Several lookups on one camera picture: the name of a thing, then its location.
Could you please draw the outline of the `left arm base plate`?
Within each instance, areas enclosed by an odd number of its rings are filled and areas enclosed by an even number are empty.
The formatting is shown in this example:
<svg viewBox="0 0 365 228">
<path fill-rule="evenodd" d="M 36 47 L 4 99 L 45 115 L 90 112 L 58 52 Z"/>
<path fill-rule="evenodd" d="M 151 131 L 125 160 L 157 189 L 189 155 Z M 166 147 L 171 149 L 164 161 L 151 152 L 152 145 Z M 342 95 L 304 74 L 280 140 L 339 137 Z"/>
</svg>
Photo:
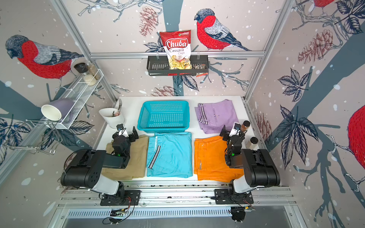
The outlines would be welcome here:
<svg viewBox="0 0 365 228">
<path fill-rule="evenodd" d="M 101 206 L 136 206 L 139 204 L 140 190 L 125 190 L 124 195 L 101 195 Z"/>
</svg>

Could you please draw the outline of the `lilac pants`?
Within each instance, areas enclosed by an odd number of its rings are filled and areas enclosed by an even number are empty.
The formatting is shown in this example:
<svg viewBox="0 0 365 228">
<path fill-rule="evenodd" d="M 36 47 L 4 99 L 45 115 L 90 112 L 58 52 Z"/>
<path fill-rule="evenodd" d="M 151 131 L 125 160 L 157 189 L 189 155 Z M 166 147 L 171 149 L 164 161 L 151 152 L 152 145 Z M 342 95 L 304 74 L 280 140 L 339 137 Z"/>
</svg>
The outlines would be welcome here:
<svg viewBox="0 0 365 228">
<path fill-rule="evenodd" d="M 199 103 L 194 109 L 198 124 L 205 134 L 220 133 L 224 126 L 233 127 L 235 123 L 239 122 L 231 100 Z"/>
</svg>

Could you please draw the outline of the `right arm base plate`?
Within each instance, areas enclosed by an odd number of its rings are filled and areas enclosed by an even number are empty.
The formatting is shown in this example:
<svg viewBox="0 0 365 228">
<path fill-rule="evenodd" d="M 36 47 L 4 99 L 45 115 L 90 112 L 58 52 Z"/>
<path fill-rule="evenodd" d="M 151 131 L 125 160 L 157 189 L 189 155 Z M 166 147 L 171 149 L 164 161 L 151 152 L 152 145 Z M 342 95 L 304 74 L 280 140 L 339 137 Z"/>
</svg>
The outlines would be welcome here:
<svg viewBox="0 0 365 228">
<path fill-rule="evenodd" d="M 214 196 L 211 197 L 217 205 L 247 204 L 254 203 L 251 193 L 233 194 L 228 189 L 215 189 Z"/>
</svg>

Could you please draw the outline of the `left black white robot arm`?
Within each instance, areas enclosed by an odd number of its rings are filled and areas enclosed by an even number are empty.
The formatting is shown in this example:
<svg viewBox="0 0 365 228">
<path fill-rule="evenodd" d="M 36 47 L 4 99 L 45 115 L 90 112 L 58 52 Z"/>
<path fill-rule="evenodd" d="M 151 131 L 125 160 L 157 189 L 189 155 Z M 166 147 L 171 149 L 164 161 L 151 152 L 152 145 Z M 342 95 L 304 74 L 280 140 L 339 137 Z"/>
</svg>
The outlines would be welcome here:
<svg viewBox="0 0 365 228">
<path fill-rule="evenodd" d="M 128 134 L 123 124 L 117 125 L 117 132 L 112 135 L 113 152 L 105 150 L 82 149 L 65 168 L 60 183 L 65 187 L 84 188 L 104 195 L 124 198 L 123 183 L 105 177 L 103 168 L 124 169 L 130 160 L 131 143 L 139 138 L 135 128 Z"/>
</svg>

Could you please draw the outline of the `turquoise pants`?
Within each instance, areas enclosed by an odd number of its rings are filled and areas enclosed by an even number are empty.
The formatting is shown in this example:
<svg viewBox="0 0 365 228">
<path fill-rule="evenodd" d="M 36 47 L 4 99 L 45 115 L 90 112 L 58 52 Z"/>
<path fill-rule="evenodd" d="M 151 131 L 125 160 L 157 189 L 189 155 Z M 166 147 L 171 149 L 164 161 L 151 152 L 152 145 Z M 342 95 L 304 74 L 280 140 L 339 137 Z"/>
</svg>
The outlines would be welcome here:
<svg viewBox="0 0 365 228">
<path fill-rule="evenodd" d="M 156 133 L 149 138 L 147 176 L 190 178 L 193 176 L 192 134 Z"/>
</svg>

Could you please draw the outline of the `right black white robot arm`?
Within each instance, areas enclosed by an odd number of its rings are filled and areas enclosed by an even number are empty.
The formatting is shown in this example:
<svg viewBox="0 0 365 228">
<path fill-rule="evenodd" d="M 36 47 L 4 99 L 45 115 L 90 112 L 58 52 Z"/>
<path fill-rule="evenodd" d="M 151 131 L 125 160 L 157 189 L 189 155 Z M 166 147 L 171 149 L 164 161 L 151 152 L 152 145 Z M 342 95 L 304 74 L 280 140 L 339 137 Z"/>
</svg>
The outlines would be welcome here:
<svg viewBox="0 0 365 228">
<path fill-rule="evenodd" d="M 240 124 L 236 123 L 230 131 L 224 126 L 220 132 L 222 139 L 227 142 L 224 152 L 226 165 L 244 172 L 242 177 L 231 180 L 228 195 L 248 194 L 258 188 L 279 186 L 279 171 L 268 150 L 242 148 L 245 133 L 240 128 Z"/>
</svg>

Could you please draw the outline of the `orange pants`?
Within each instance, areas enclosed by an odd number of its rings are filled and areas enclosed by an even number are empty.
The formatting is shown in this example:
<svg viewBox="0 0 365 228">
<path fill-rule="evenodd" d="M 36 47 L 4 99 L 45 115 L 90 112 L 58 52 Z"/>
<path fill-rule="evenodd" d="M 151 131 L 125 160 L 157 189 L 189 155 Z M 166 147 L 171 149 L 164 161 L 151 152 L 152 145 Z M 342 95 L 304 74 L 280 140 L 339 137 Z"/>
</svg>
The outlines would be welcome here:
<svg viewBox="0 0 365 228">
<path fill-rule="evenodd" d="M 244 175 L 242 169 L 231 169 L 225 163 L 227 144 L 220 136 L 196 139 L 194 142 L 194 173 L 198 180 L 229 183 Z"/>
</svg>

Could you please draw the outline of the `khaki pants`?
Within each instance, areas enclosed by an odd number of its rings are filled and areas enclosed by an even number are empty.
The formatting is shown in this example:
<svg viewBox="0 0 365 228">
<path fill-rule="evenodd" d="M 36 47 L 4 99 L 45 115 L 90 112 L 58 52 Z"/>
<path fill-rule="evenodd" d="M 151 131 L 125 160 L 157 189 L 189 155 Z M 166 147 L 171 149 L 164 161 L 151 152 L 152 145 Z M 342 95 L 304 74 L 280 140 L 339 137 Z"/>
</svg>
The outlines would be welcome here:
<svg viewBox="0 0 365 228">
<path fill-rule="evenodd" d="M 141 135 L 131 143 L 130 160 L 125 169 L 103 168 L 102 174 L 115 181 L 128 181 L 145 175 L 149 137 Z"/>
</svg>

